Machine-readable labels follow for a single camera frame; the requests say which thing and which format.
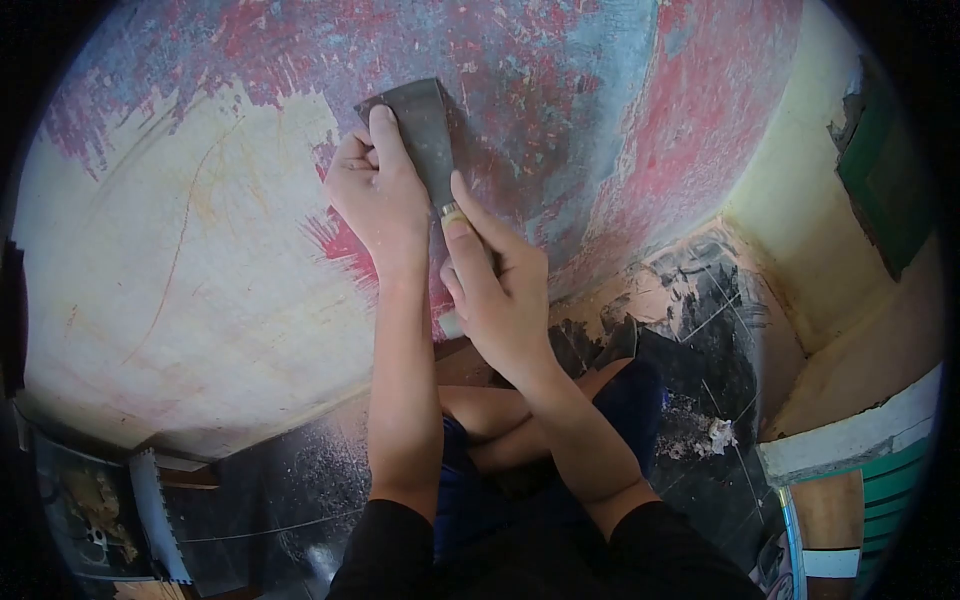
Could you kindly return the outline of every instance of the black shirt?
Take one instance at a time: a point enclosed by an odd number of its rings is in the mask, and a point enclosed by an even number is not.
[[[663,502],[633,509],[598,546],[563,528],[515,527],[434,564],[430,523],[372,500],[327,598],[763,598]]]

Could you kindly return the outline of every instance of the blue pants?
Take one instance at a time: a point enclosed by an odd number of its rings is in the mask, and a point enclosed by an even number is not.
[[[648,479],[664,400],[660,374],[650,363],[637,358],[618,372],[593,401],[634,452],[643,476]],[[468,448],[463,426],[444,418],[444,461],[433,526],[438,561],[457,548],[508,527],[525,523],[588,523],[586,511],[559,477],[542,492],[513,501],[483,480],[470,460]]]

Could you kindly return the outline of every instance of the painted wall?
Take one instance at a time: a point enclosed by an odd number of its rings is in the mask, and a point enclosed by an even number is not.
[[[827,6],[804,2],[780,107],[723,209],[763,262],[808,353],[896,287],[853,216],[827,129],[846,122],[843,98],[860,79],[859,54]]]
[[[568,297],[691,231],[780,102],[795,0],[122,2],[24,169],[32,409],[218,457],[366,390],[377,285],[329,207],[351,107],[438,76],[474,191]],[[457,332],[431,244],[434,337]]]

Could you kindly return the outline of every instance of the scraper blade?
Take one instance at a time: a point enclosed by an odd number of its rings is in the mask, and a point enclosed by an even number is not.
[[[430,202],[443,215],[444,207],[453,203],[450,173],[454,167],[440,82],[436,78],[423,79],[364,100],[353,109],[367,128],[370,110],[377,105],[393,109],[407,154],[426,187]]]

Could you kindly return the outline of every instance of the hand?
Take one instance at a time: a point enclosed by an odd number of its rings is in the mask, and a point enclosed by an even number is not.
[[[451,174],[450,189],[469,223],[463,216],[444,222],[450,258],[440,279],[477,351],[523,393],[558,368],[546,334],[546,254],[487,212],[459,171]],[[499,278],[481,237],[498,254]]]
[[[370,133],[348,134],[326,178],[333,207],[373,258],[377,276],[426,277],[430,200],[403,147],[394,112],[370,111]]]

